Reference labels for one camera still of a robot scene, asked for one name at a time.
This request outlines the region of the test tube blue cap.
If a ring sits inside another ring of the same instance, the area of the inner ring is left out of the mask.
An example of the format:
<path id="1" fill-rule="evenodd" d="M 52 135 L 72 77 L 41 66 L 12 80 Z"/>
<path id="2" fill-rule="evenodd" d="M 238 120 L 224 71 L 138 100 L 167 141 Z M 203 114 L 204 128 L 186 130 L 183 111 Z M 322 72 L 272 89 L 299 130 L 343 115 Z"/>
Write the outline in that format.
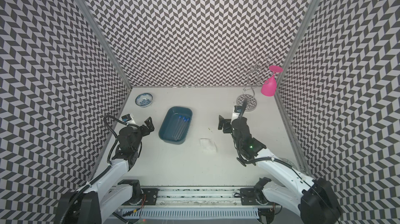
<path id="1" fill-rule="evenodd" d="M 181 124 L 182 124 L 182 115 L 179 115 L 178 116 L 178 120 L 176 122 L 175 130 L 174 130 L 173 135 L 172 135 L 173 140 L 175 140 L 175 136 L 178 133 L 178 130 L 179 130 Z"/>
<path id="2" fill-rule="evenodd" d="M 185 139 L 185 137 L 186 137 L 186 133 L 187 133 L 187 131 L 188 131 L 188 127 L 189 127 L 189 125 L 190 125 L 190 120 L 191 120 L 191 119 L 188 118 L 188 121 L 187 121 L 187 123 L 186 123 L 186 125 L 185 125 L 185 128 L 183 129 L 181 138 L 178 140 L 178 142 L 184 141 L 184 139 Z"/>
<path id="3" fill-rule="evenodd" d="M 188 118 L 183 118 L 183 122 L 182 122 L 182 124 L 181 124 L 181 126 L 180 126 L 180 128 L 179 128 L 179 130 L 178 130 L 178 133 L 177 133 L 176 136 L 175 136 L 175 140 L 176 140 L 176 141 L 179 140 L 179 139 L 181 138 L 183 129 L 185 128 L 185 125 L 186 125 L 187 121 L 188 121 Z"/>
<path id="4" fill-rule="evenodd" d="M 174 140 L 175 141 L 178 139 L 178 134 L 179 134 L 180 129 L 181 129 L 182 125 L 184 124 L 184 122 L 185 122 L 185 117 L 184 116 L 180 116 L 179 120 L 178 120 L 176 131 L 175 131 L 175 134 L 174 134 Z"/>

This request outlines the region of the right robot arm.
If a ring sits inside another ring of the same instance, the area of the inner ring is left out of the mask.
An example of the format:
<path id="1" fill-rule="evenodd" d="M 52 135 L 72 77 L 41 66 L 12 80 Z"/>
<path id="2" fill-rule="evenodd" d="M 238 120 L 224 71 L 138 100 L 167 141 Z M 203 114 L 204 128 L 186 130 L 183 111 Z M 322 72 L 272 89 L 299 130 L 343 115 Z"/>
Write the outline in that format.
<path id="1" fill-rule="evenodd" d="M 278 180 L 261 179 L 254 190 L 260 204 L 277 203 L 300 216 L 305 224 L 339 223 L 343 210 L 329 181 L 308 176 L 276 156 L 252 137 L 245 117 L 220 116 L 218 129 L 231 135 L 241 165 L 258 166 Z"/>

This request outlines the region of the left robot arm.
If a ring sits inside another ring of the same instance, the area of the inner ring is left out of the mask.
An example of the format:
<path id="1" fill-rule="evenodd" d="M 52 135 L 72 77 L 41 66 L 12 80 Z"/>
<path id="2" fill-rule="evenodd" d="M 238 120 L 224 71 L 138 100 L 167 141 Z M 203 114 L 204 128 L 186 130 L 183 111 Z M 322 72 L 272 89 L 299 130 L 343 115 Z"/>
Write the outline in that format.
<path id="1" fill-rule="evenodd" d="M 143 206 L 146 195 L 139 180 L 124 180 L 141 155 L 142 138 L 155 130 L 152 118 L 138 126 L 132 121 L 117 120 L 124 127 L 116 133 L 115 142 L 107 156 L 107 167 L 97 177 L 74 192 L 63 194 L 58 201 L 57 224 L 102 224 L 111 215 L 124 218 L 116 211 L 124 203 Z"/>

